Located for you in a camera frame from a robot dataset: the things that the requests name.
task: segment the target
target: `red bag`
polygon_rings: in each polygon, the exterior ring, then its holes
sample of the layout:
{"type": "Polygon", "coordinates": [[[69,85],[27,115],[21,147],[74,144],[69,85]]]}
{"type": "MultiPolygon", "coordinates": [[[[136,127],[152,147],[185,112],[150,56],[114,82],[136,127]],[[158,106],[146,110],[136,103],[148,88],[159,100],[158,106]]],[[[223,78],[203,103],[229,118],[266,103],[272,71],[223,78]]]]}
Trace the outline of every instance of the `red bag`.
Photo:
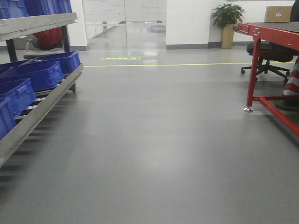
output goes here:
{"type": "Polygon", "coordinates": [[[63,38],[61,28],[49,29],[33,35],[38,39],[40,50],[53,49],[63,38]]]}

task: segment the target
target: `glass wall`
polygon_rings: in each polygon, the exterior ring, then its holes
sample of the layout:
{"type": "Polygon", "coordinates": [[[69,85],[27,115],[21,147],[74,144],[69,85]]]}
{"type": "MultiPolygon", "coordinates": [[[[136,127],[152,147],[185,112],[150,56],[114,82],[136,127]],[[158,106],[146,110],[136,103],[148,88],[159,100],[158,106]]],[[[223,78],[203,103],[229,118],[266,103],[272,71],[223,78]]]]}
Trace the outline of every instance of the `glass wall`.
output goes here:
{"type": "Polygon", "coordinates": [[[166,0],[83,0],[90,49],[164,49],[166,0]]]}

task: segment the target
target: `red metal table frame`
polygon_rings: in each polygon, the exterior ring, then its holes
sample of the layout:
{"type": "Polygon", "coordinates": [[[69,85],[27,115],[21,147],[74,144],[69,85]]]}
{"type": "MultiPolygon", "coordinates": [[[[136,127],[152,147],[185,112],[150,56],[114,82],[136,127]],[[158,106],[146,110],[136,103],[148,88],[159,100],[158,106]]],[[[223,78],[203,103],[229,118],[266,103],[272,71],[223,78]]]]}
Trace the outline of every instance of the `red metal table frame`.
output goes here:
{"type": "Polygon", "coordinates": [[[297,136],[299,136],[299,126],[296,125],[291,119],[289,119],[285,114],[283,114],[278,108],[276,108],[270,100],[299,100],[299,96],[275,96],[275,95],[262,95],[255,96],[254,88],[256,82],[256,72],[258,66],[258,59],[260,56],[273,56],[273,55],[289,55],[290,52],[286,51],[260,51],[261,40],[270,41],[272,43],[279,44],[284,47],[291,48],[293,50],[299,51],[299,30],[288,31],[283,28],[274,28],[267,26],[267,24],[262,23],[237,23],[236,32],[253,36],[254,40],[254,51],[252,57],[252,65],[251,65],[251,73],[249,79],[248,86],[248,94],[247,94],[247,102],[246,108],[244,109],[246,112],[252,112],[251,109],[252,102],[258,101],[265,108],[267,108],[275,117],[277,117],[281,122],[283,122],[292,132],[294,132],[297,136]]]}

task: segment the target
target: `plant pot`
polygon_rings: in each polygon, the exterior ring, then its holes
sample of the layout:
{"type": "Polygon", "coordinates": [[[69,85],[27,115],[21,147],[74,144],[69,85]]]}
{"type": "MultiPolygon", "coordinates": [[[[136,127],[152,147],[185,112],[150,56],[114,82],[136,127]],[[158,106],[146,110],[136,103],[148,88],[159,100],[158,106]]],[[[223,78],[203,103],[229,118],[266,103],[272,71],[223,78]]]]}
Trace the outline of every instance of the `plant pot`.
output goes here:
{"type": "Polygon", "coordinates": [[[221,48],[222,49],[231,49],[233,38],[234,38],[234,24],[226,25],[221,31],[221,48]]]}

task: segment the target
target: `green floor sign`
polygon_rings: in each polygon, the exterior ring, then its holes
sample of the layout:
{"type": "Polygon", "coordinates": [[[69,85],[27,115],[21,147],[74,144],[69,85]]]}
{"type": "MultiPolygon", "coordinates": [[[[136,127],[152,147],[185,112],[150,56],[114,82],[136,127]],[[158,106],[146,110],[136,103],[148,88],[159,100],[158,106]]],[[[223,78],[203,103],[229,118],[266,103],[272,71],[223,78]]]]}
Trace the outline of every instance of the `green floor sign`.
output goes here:
{"type": "Polygon", "coordinates": [[[103,57],[102,60],[140,60],[141,57],[103,57]]]}

